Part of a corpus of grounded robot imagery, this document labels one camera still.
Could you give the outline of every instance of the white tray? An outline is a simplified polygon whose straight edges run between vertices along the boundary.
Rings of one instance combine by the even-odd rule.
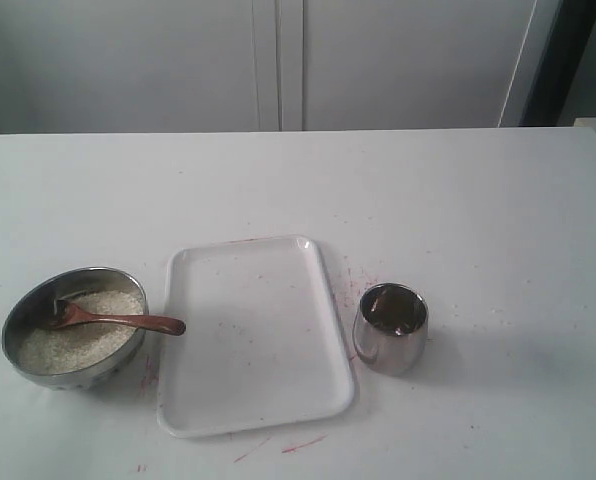
[[[249,240],[179,252],[158,423],[177,437],[314,420],[345,410],[353,380],[316,244]]]

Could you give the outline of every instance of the metal bowl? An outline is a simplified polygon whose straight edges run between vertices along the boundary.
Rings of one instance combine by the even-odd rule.
[[[142,286],[131,275],[105,267],[81,268],[62,273],[41,283],[11,311],[2,328],[2,350],[14,368],[26,379],[53,390],[89,388],[109,378],[136,355],[145,339],[145,331],[137,329],[134,334],[114,353],[89,367],[73,372],[58,374],[38,374],[25,370],[18,362],[18,352],[22,341],[34,329],[34,319],[47,302],[55,298],[117,290],[137,295],[148,314],[147,297]]]

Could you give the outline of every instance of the stainless steel cup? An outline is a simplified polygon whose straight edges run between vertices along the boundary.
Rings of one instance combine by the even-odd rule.
[[[369,368],[387,375],[401,375],[422,355],[427,343],[428,309],[413,290],[383,283],[360,299],[353,342],[358,357]]]

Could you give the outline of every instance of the table surface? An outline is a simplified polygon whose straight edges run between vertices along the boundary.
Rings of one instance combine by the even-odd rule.
[[[152,337],[90,392],[35,386],[0,351],[0,478],[596,479],[587,128],[1,136],[0,330],[59,272],[127,270],[157,313],[175,252],[290,233],[321,246],[348,345],[365,287],[423,294],[414,370],[350,353],[340,416],[181,440],[156,424]]]

